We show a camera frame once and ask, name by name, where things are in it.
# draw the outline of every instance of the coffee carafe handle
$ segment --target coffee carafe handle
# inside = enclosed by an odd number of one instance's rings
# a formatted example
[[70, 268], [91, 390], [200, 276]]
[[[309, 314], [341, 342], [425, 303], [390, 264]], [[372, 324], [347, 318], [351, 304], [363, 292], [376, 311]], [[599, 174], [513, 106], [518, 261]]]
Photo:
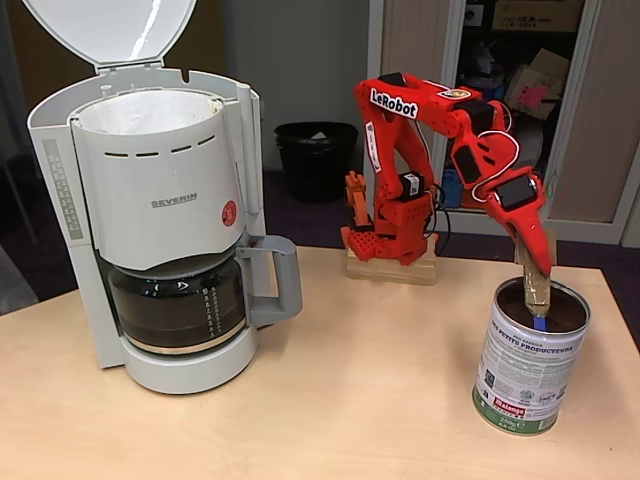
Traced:
[[[252, 259], [264, 253], [273, 255], [273, 266], [278, 285], [277, 297], [260, 297], [251, 293]], [[249, 323], [256, 328], [273, 325], [280, 320], [295, 317], [302, 310], [302, 286], [295, 244], [276, 235], [251, 237], [249, 246], [237, 247], [236, 258], [243, 270], [243, 284]]]

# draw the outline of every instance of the coffee residue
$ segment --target coffee residue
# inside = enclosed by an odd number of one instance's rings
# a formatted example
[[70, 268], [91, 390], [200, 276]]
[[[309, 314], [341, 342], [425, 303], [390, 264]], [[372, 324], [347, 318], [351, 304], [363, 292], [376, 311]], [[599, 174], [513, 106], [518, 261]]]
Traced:
[[[504, 288], [498, 294], [498, 306], [515, 322], [533, 329], [533, 316], [524, 303], [522, 280]], [[556, 286], [551, 287], [551, 308], [547, 314], [547, 331], [566, 333], [578, 330], [587, 322], [582, 304]]]

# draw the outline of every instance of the wooden base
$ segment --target wooden base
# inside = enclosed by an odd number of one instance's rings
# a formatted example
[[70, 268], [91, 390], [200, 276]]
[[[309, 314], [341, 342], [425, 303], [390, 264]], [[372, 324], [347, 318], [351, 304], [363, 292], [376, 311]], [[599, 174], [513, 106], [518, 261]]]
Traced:
[[434, 285], [436, 283], [435, 246], [437, 240], [437, 234], [429, 237], [425, 254], [409, 266], [400, 265], [397, 260], [382, 258], [372, 258], [368, 262], [362, 262], [349, 248], [345, 253], [343, 273], [348, 278], [360, 280]]

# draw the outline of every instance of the dark floor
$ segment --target dark floor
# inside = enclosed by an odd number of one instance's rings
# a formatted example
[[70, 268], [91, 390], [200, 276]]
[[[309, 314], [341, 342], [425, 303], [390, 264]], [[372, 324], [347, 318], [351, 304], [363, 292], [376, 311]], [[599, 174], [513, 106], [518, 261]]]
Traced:
[[[35, 177], [27, 157], [14, 159], [11, 170], [39, 241], [34, 245], [29, 240], [6, 178], [0, 174], [0, 244], [40, 300], [75, 289], [67, 249], [44, 183]], [[339, 228], [348, 220], [342, 199], [320, 205], [300, 203], [286, 194], [279, 172], [265, 172], [264, 185], [268, 233], [289, 237], [298, 245], [342, 247]], [[513, 244], [507, 237], [452, 234], [443, 255], [511, 261]], [[558, 260], [561, 265], [603, 271], [640, 348], [640, 249], [559, 242]]]

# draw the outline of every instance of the red robot arm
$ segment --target red robot arm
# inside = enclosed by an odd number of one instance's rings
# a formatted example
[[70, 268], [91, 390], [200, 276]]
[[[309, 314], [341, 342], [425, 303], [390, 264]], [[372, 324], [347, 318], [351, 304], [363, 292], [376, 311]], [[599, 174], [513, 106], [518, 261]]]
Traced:
[[[435, 191], [431, 159], [414, 128], [422, 122], [453, 139], [451, 158], [464, 188], [514, 240], [521, 237], [540, 271], [549, 274], [551, 253], [538, 218], [542, 186], [530, 167], [511, 168], [519, 145], [507, 132], [500, 102], [400, 73], [361, 82], [355, 96], [376, 174], [373, 219], [343, 232], [358, 258], [395, 258], [408, 265], [426, 251], [424, 230], [434, 214]], [[398, 174], [395, 151], [408, 173]], [[364, 185], [357, 188], [361, 193]]]

